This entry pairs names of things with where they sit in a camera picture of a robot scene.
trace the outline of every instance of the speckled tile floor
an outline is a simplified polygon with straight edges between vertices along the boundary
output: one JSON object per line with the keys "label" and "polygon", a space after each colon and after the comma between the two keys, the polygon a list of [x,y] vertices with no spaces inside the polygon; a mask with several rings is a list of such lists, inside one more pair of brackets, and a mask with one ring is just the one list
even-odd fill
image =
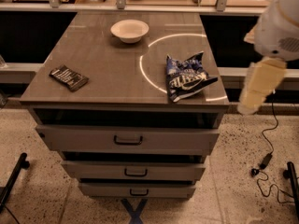
{"label": "speckled tile floor", "polygon": [[[271,184],[292,193],[290,181],[282,176],[288,161],[299,166],[299,105],[274,105],[279,125],[266,134],[273,143],[273,159],[264,170],[269,180],[261,182],[267,194]],[[188,201],[148,199],[140,216],[143,223],[298,223],[293,203],[280,204],[275,187],[268,198],[257,186],[258,178],[250,170],[258,167],[271,151],[262,130],[276,124],[271,105],[254,116],[241,116],[231,105],[224,116],[221,135],[209,158],[206,171]],[[119,198],[92,199],[83,196],[77,181],[70,179],[60,166],[60,157],[48,151],[26,109],[9,102],[0,110],[0,186],[7,183],[15,162],[22,152],[31,163],[21,173],[10,193],[7,207],[21,224],[46,223],[129,223],[131,218]],[[281,201],[292,198],[280,193]],[[128,199],[136,209],[140,199]],[[16,223],[6,209],[1,224]]]}

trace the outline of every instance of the black stand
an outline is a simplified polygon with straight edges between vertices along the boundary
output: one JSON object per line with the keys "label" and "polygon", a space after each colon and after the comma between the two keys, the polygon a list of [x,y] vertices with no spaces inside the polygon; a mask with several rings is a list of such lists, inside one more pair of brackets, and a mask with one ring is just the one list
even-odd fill
{"label": "black stand", "polygon": [[10,175],[7,185],[3,188],[0,188],[0,213],[2,212],[3,207],[9,196],[9,193],[11,192],[12,187],[18,178],[21,168],[27,169],[30,166],[29,161],[26,160],[26,157],[27,157],[26,153],[22,153],[20,155],[19,160],[12,171],[12,174]]}
{"label": "black stand", "polygon": [[288,161],[287,165],[288,165],[288,170],[284,171],[283,176],[287,179],[290,179],[291,181],[292,196],[295,201],[296,213],[299,220],[299,190],[298,190],[296,170],[291,161]]}

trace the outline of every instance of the gray drawer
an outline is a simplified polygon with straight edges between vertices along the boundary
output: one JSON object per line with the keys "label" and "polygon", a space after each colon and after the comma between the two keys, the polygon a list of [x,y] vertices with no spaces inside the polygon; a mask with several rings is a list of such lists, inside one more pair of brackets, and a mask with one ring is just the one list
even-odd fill
{"label": "gray drawer", "polygon": [[79,183],[84,195],[92,197],[147,197],[190,199],[194,185]]}
{"label": "gray drawer", "polygon": [[74,178],[200,180],[202,163],[130,163],[111,161],[63,161],[62,166]]}
{"label": "gray drawer", "polygon": [[50,150],[209,155],[218,130],[38,125]]}

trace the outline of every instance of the white bowl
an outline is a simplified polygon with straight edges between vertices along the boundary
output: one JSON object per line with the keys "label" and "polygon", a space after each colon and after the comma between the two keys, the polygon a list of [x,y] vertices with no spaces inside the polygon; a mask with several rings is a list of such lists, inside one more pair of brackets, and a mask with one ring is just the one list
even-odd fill
{"label": "white bowl", "polygon": [[138,20],[119,21],[111,27],[111,33],[124,43],[138,42],[148,31],[148,25]]}

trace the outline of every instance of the drawer handle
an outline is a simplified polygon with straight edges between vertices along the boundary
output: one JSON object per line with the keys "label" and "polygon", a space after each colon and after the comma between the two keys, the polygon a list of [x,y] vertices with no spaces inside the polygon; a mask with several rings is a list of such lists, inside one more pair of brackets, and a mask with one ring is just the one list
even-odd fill
{"label": "drawer handle", "polygon": [[134,142],[134,143],[132,143],[132,142],[120,142],[120,141],[118,141],[118,136],[114,135],[114,144],[119,145],[119,146],[140,146],[142,144],[142,140],[143,140],[143,137],[140,136],[138,142]]}
{"label": "drawer handle", "polygon": [[127,176],[139,176],[139,177],[143,177],[143,176],[146,176],[148,174],[148,169],[146,169],[144,171],[144,174],[141,174],[141,175],[130,175],[130,174],[128,174],[128,170],[125,168],[124,169],[124,174],[127,175]]}
{"label": "drawer handle", "polygon": [[147,189],[146,193],[133,193],[132,189],[130,189],[130,195],[134,197],[145,197],[149,195],[149,190]]}

